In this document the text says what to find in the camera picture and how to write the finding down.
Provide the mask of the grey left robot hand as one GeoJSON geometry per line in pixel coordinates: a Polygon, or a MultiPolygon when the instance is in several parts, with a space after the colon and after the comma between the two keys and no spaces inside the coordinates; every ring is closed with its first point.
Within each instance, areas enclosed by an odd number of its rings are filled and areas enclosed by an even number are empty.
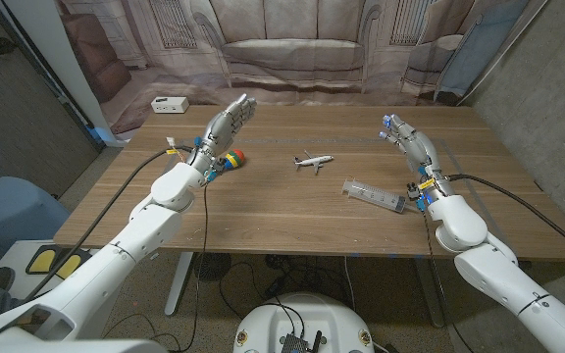
{"type": "Polygon", "coordinates": [[[215,158],[228,150],[242,126],[254,116],[256,106],[256,99],[246,94],[230,103],[209,122],[197,152],[215,158]]]}

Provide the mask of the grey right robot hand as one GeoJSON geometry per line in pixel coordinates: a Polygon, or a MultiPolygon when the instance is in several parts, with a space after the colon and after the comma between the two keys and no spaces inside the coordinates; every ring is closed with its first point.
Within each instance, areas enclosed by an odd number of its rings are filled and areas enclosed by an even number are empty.
{"type": "Polygon", "coordinates": [[[423,169],[422,174],[430,175],[441,170],[437,151],[423,132],[402,121],[396,114],[383,116],[382,122],[387,131],[381,131],[380,138],[395,145],[406,156],[412,172],[423,169]]]}

